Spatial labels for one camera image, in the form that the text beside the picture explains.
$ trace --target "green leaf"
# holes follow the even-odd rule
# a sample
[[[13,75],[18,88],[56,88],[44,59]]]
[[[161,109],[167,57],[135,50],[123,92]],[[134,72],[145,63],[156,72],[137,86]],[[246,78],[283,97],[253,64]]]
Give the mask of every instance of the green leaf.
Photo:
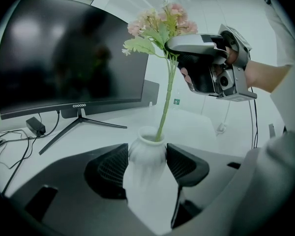
[[[157,47],[159,47],[161,50],[164,49],[164,42],[163,39],[161,37],[161,35],[154,29],[150,28],[150,29],[145,29],[142,33],[142,36],[145,37],[149,37],[149,38],[153,38],[154,41],[153,43],[155,43],[157,45]]]
[[[162,41],[165,45],[167,40],[169,40],[169,31],[167,30],[167,27],[163,22],[159,23],[158,31],[159,31],[159,35],[161,36]]]
[[[124,47],[134,52],[142,52],[147,54],[155,54],[155,48],[152,42],[147,38],[136,36],[135,38],[126,40]]]

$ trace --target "white wall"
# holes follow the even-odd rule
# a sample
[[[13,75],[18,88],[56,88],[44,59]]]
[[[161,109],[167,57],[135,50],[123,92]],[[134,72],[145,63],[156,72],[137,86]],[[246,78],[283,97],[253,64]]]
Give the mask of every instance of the white wall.
[[[131,7],[129,1],[95,0],[94,5],[104,8],[125,21],[130,21],[135,18],[143,4],[147,4],[147,7],[148,4],[156,6],[161,0],[141,0],[135,9],[126,9]],[[196,0],[189,5],[187,10],[189,18],[197,22],[199,32],[217,33],[220,24],[225,23],[226,20],[227,24],[236,28],[251,44],[253,47],[251,58],[253,60],[276,65],[275,35],[267,21],[263,6],[262,0]],[[7,19],[0,26],[0,40]],[[160,84],[158,104],[163,104],[167,88],[167,67],[163,59],[155,56],[149,57],[146,79]],[[211,118],[215,128],[224,120],[228,102],[191,93],[178,71],[174,81],[174,96],[177,89],[181,99],[180,108],[198,114],[203,111],[203,115]],[[258,89],[255,89],[255,92],[258,94],[256,100],[259,124],[258,145],[262,146],[269,139],[268,124],[274,124],[277,134],[282,133],[284,125],[269,94]],[[0,129],[24,127],[25,120],[29,117],[0,120]],[[44,123],[50,123],[52,126],[56,114],[43,113],[42,117]],[[226,132],[217,136],[221,152],[244,155],[251,146],[251,121],[248,102],[232,102],[226,123],[228,124]]]

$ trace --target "monitor screen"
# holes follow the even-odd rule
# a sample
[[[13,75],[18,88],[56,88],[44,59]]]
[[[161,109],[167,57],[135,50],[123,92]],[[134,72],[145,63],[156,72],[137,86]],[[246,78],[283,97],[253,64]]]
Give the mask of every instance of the monitor screen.
[[[0,44],[1,117],[140,100],[148,55],[122,53],[132,37],[96,7],[21,0]]]

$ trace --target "coocaa logo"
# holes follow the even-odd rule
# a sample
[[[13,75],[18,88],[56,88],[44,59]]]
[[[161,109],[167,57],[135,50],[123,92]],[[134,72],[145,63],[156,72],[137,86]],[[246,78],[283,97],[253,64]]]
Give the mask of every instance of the coocaa logo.
[[[74,108],[85,107],[86,104],[73,105]]]

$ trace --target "monitor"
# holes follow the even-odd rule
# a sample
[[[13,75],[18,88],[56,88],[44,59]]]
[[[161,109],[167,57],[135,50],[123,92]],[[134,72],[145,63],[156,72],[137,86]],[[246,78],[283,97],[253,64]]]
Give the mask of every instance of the monitor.
[[[127,23],[72,0],[20,0],[0,43],[2,119],[141,100],[148,55]]]

